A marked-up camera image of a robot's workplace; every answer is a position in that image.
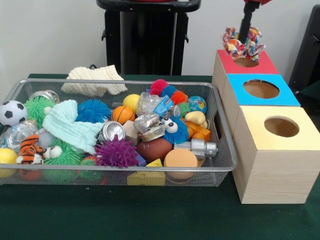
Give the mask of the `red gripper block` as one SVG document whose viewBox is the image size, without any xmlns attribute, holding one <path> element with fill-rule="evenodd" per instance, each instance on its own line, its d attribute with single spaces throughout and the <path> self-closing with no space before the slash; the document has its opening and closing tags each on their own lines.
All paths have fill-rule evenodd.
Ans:
<svg viewBox="0 0 320 240">
<path fill-rule="evenodd" d="M 270 2 L 271 0 L 244 0 L 246 3 L 243 9 L 244 17 L 241 21 L 238 40 L 244 44 L 247 39 L 248 31 L 251 26 L 251 18 L 252 13 L 255 11 L 255 4 L 254 3 L 247 3 L 247 2 L 257 2 L 261 5 L 265 5 L 266 3 Z"/>
</svg>

